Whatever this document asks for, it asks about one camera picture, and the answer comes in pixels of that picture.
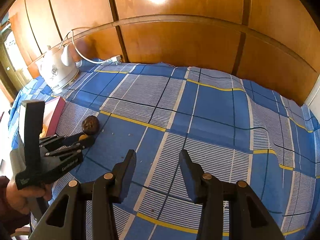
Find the metal pin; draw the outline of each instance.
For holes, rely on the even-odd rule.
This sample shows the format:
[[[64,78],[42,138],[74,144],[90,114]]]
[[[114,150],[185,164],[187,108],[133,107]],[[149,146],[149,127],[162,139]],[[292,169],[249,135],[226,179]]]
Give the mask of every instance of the metal pin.
[[[77,182],[76,180],[72,180],[72,181],[69,182],[69,186],[70,186],[70,187],[74,187],[74,186],[76,186],[77,184],[78,184],[78,182]]]
[[[240,180],[240,181],[238,181],[238,186],[239,187],[246,187],[247,183],[245,181],[243,181],[243,180]]]
[[[108,173],[104,174],[103,177],[104,177],[105,179],[112,179],[112,178],[113,178],[113,174],[110,173],[110,172],[108,172]]]
[[[204,179],[211,179],[212,178],[212,175],[210,173],[204,173],[202,174],[202,178]]]

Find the power cord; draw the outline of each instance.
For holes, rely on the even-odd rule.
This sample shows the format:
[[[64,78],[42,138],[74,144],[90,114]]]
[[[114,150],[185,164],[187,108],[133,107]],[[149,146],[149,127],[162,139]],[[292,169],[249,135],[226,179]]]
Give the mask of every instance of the power cord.
[[[96,62],[96,61],[92,61],[92,60],[86,58],[85,56],[83,56],[83,55],[80,53],[80,51],[77,49],[77,47],[76,47],[76,45],[75,45],[75,42],[74,42],[74,40],[73,40],[73,30],[69,31],[69,32],[67,33],[67,35],[63,38],[63,40],[61,41],[61,44],[60,44],[59,49],[61,49],[62,43],[63,43],[64,40],[67,38],[67,36],[68,36],[69,33],[72,33],[72,34],[71,34],[72,44],[73,44],[73,46],[75,47],[76,52],[78,52],[78,54],[79,54],[82,58],[84,58],[85,60],[87,60],[87,61],[89,61],[89,62],[91,62],[91,63],[95,63],[95,64],[102,64],[102,63],[105,63],[105,62],[113,62],[112,59],[107,59],[107,60],[104,60],[104,61]]]

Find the checkered blanket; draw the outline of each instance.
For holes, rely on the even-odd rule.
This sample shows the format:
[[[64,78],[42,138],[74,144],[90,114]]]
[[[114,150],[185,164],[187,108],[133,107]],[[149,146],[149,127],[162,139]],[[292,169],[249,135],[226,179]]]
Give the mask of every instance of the checkered blanket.
[[[319,123],[306,105],[230,74],[159,63],[91,64],[61,93],[66,100],[58,135],[81,131],[89,115],[101,125],[84,162],[61,178],[88,182],[137,152],[128,197],[114,205],[120,239],[196,239],[201,205],[191,203],[178,166],[182,148],[205,172],[235,183],[245,180],[286,239],[302,239],[320,210]],[[18,94],[9,122],[17,146],[22,100],[52,99],[42,77]],[[224,203],[224,239],[229,235]],[[87,237],[91,204],[87,207]]]

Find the person's hand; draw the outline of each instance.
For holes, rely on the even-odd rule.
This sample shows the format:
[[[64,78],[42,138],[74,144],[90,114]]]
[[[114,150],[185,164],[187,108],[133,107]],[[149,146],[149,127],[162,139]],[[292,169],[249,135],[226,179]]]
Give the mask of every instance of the person's hand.
[[[45,185],[44,188],[30,186],[21,190],[17,189],[16,182],[11,180],[7,185],[6,197],[9,205],[21,214],[29,214],[28,197],[43,197],[44,200],[52,199],[52,185]]]

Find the black plastic tool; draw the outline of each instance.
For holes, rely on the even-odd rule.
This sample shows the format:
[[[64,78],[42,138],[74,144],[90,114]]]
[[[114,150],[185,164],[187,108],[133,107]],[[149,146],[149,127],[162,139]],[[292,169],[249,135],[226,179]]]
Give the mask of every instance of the black plastic tool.
[[[113,203],[126,198],[137,162],[134,150],[112,172],[80,184],[72,180],[60,192],[30,235],[30,240],[85,240],[86,201],[92,200],[93,240],[117,240]]]
[[[229,201],[230,240],[284,239],[268,210],[245,181],[236,184],[219,181],[193,163],[184,149],[179,164],[188,196],[193,203],[202,203],[197,240],[222,239],[224,200]]]
[[[79,165],[83,161],[82,150],[95,142],[94,137],[79,140],[84,133],[39,139],[43,115],[44,101],[22,101],[19,134],[23,142],[26,168],[15,176],[18,189],[55,182]]]

